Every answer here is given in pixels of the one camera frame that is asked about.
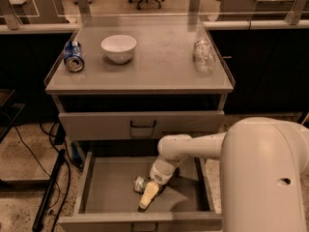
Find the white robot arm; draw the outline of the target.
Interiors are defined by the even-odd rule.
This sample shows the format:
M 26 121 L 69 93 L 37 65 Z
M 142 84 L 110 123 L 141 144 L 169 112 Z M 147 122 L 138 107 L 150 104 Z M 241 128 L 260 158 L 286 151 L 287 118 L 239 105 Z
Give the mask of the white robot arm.
M 140 208 L 148 208 L 187 158 L 218 159 L 223 232 L 307 232 L 300 183 L 309 167 L 304 126 L 252 117 L 222 133 L 164 136 L 157 150 Z

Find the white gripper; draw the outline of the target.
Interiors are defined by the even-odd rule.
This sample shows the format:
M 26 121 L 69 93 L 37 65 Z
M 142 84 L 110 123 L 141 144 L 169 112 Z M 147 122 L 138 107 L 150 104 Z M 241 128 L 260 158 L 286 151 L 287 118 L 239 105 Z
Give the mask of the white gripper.
M 150 178 L 153 182 L 149 182 L 146 185 L 139 202 L 141 209 L 145 210 L 148 208 L 151 201 L 158 194 L 159 186 L 164 186 L 170 181 L 179 165 L 180 162 L 177 159 L 166 159 L 162 155 L 156 158 L 150 170 Z

